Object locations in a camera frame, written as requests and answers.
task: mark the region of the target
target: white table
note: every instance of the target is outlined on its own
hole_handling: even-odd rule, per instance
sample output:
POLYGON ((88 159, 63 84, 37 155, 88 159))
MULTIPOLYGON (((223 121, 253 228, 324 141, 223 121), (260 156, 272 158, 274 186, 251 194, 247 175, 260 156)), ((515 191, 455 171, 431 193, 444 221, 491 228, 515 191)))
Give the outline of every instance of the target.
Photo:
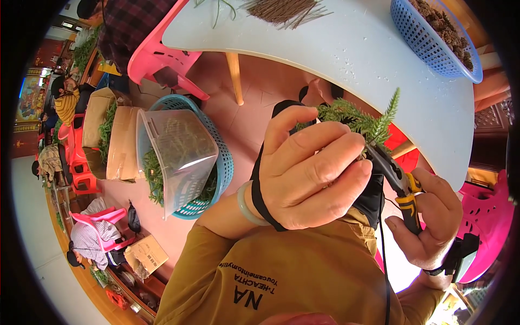
MULTIPOLYGON (((241 0, 229 2, 235 8, 243 4, 241 0)), ((380 112, 400 87, 395 125, 435 173, 459 190, 473 141, 472 83, 428 69, 395 28, 390 0, 322 3, 334 13, 295 30, 277 30, 248 16, 244 9, 237 9, 232 21, 224 3, 212 29, 217 0, 205 0, 197 8, 190 1, 170 23, 162 41, 181 50, 247 54, 289 64, 340 86, 380 112)))

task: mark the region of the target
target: teal plastic basket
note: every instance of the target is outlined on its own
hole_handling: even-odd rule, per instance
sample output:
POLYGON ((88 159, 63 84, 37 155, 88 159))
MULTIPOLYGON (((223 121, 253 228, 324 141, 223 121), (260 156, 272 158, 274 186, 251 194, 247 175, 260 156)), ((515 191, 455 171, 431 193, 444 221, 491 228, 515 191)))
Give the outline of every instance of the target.
MULTIPOLYGON (((195 199, 188 204, 182 206, 177 211, 172 213, 174 217, 184 220, 197 219, 202 212, 207 208, 215 204, 218 201, 222 193, 227 189, 231 179, 233 178, 233 158, 227 145, 222 140, 222 136, 218 132, 213 122, 204 114, 197 105, 188 97, 182 95, 167 95, 159 99, 155 104, 150 107, 149 111, 158 110, 191 110, 197 115, 204 127, 210 132, 211 136, 215 140, 218 146, 218 158, 217 158, 217 188, 215 189, 215 195, 210 201, 195 199)), ((142 134, 138 135, 138 155, 139 159, 142 159, 142 155, 139 153, 145 153, 150 150, 150 144, 148 134, 146 130, 142 129, 142 134)))

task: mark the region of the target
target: clear plastic container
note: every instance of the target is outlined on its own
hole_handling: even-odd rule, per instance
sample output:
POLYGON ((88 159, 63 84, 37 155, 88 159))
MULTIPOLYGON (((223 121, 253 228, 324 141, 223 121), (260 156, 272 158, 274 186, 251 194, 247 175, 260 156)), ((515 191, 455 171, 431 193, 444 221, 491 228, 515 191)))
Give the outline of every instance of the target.
POLYGON ((154 149, 163 175, 164 217, 200 195, 218 157, 218 146, 190 110, 139 110, 137 166, 154 149))

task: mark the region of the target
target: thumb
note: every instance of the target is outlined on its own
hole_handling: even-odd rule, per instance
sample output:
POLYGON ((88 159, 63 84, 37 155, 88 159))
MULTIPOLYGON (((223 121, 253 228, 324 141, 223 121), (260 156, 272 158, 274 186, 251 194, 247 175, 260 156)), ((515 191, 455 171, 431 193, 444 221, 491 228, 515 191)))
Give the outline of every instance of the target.
POLYGON ((423 255, 424 248, 421 240, 406 228, 403 219, 398 216, 390 216, 385 219, 385 223, 394 235, 395 242, 405 254, 408 261, 415 260, 423 255))

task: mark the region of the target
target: hand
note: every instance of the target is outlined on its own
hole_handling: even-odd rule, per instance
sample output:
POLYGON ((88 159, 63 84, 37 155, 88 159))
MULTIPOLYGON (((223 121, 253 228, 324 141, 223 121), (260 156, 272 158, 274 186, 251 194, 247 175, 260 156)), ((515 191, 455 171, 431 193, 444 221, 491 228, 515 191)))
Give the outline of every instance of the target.
POLYGON ((412 175, 426 191, 415 197, 426 228, 416 236, 397 216, 390 216, 385 222, 407 260, 422 269, 433 270, 443 264, 459 231, 462 204, 444 179, 422 168, 414 169, 412 175))
POLYGON ((286 229, 318 227, 343 217, 372 171, 371 161, 354 162, 365 139, 340 122, 318 123, 289 136, 297 122, 317 115, 314 107, 291 106, 267 126, 260 187, 271 216, 286 229))

